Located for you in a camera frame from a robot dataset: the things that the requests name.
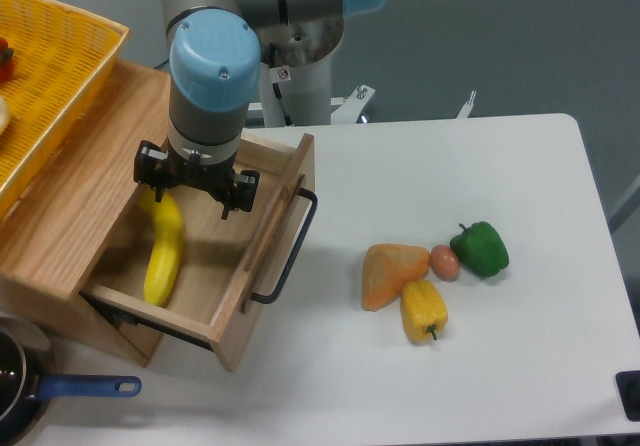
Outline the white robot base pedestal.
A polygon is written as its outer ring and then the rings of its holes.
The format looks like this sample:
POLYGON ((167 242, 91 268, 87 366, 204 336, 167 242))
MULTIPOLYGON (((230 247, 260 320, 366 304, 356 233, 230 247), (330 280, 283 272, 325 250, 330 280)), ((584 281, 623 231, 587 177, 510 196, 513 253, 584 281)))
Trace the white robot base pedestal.
POLYGON ((258 101, 249 106, 247 124, 273 128, 330 123, 332 59, 343 34, 339 17, 260 29, 258 101))

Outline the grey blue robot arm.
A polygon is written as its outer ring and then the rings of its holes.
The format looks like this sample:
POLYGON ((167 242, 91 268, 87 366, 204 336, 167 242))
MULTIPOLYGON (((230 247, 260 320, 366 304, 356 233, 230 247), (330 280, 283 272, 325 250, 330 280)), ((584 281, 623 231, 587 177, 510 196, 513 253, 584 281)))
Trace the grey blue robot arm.
POLYGON ((188 186, 225 212, 250 211, 259 184, 236 172, 249 104, 264 123, 325 125, 331 120, 331 60, 348 18, 387 0, 161 0, 171 74, 168 134, 142 142, 136 182, 165 190, 188 186))

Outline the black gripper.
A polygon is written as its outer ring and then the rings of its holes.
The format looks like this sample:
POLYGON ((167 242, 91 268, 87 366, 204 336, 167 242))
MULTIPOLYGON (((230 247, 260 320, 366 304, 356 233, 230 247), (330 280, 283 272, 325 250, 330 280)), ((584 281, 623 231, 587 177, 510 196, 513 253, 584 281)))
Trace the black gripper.
POLYGON ((205 164, 204 157, 185 159, 173 148, 168 154, 160 146, 143 140, 134 158, 134 181, 147 185, 156 202, 161 202, 166 188, 188 186, 223 196, 221 219, 232 211, 251 212, 260 181, 256 170, 233 170, 235 155, 221 163, 205 164))

